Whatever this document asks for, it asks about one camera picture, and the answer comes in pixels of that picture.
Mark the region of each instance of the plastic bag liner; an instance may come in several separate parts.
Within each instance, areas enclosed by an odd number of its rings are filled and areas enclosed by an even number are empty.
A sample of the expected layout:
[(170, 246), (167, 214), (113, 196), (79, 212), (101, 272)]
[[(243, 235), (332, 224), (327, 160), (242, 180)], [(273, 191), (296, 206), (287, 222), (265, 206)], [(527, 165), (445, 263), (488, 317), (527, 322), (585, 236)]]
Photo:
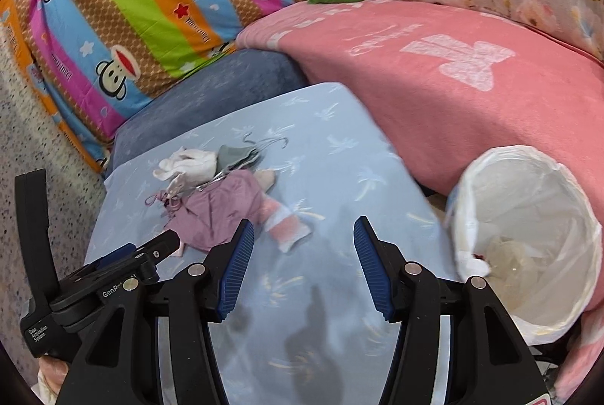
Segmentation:
[(491, 149), (449, 197), (457, 271), (485, 277), (528, 345), (579, 318), (602, 264), (602, 227), (566, 166), (528, 146)]

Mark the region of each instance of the red star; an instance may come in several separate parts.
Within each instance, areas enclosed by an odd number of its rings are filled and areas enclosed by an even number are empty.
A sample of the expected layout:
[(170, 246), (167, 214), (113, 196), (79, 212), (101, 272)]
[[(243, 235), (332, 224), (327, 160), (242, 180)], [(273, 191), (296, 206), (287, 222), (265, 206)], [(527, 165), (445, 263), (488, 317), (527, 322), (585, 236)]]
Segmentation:
[(188, 5), (182, 5), (178, 3), (178, 7), (174, 10), (174, 14), (178, 16), (178, 19), (188, 16)]

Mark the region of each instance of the pink bedspread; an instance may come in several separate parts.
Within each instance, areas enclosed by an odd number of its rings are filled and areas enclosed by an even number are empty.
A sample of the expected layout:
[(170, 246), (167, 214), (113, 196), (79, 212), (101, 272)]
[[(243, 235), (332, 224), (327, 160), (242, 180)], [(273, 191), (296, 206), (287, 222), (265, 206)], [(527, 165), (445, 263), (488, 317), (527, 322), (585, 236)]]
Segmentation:
[[(290, 55), (312, 83), (344, 83), (427, 187), (448, 194), (487, 149), (527, 144), (568, 166), (604, 221), (604, 69), (578, 51), (492, 15), (393, 0), (297, 3), (237, 45)], [(604, 272), (560, 398), (604, 346), (603, 299)]]

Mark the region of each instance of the speckled floor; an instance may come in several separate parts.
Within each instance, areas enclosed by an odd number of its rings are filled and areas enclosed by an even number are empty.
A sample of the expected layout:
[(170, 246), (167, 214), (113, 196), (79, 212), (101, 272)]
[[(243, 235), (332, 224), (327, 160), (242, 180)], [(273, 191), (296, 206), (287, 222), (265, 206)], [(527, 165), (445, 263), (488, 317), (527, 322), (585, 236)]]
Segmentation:
[(14, 177), (46, 168), (49, 236), (59, 277), (82, 265), (105, 189), (19, 75), (1, 28), (0, 124), (0, 340), (34, 383), (37, 364), (19, 332), (29, 288), (14, 214)]

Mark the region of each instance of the silver screw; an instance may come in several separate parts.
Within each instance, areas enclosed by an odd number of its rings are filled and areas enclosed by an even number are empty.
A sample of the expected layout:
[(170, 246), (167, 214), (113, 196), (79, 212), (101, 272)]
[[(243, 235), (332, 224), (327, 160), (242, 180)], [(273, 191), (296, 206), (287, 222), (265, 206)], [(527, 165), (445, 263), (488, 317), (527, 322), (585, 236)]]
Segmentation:
[(478, 276), (472, 277), (470, 283), (472, 283), (472, 285), (476, 287), (476, 289), (484, 289), (485, 287), (487, 287), (487, 282), (484, 280), (484, 278)]
[(415, 262), (405, 264), (405, 272), (409, 275), (419, 275), (422, 273), (422, 266)]
[(192, 275), (193, 277), (197, 277), (205, 272), (205, 267), (203, 266), (202, 263), (195, 263), (194, 265), (192, 265), (191, 267), (189, 267), (187, 269), (187, 272), (189, 275)]
[(134, 277), (127, 278), (124, 281), (124, 286), (123, 287), (127, 291), (133, 291), (134, 289), (136, 289), (138, 287), (138, 280), (135, 279)]

